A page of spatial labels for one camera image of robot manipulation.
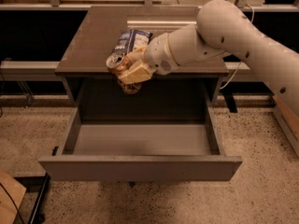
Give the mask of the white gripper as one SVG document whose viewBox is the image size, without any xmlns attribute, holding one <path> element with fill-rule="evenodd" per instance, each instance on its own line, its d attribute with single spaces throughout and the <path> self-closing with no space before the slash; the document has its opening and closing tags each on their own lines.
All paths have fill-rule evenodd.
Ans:
<svg viewBox="0 0 299 224">
<path fill-rule="evenodd" d="M 168 33 L 153 38 L 147 47 L 135 49 L 126 57 L 132 66 L 118 76 L 118 79 L 124 84 L 150 80 L 155 70 L 157 74 L 165 76 L 179 68 L 170 51 Z M 143 58 L 146 63 L 138 62 Z"/>
</svg>

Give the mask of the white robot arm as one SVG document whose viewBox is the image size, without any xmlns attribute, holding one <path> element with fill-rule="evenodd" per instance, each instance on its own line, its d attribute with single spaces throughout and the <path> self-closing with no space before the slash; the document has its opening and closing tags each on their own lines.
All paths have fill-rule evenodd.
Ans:
<svg viewBox="0 0 299 224">
<path fill-rule="evenodd" d="M 261 33 L 225 0 L 202 6 L 195 24 L 155 37 L 128 54 L 131 66 L 118 75 L 125 84 L 167 75 L 186 64 L 230 53 L 245 63 L 285 105 L 299 115 L 299 53 Z"/>
</svg>

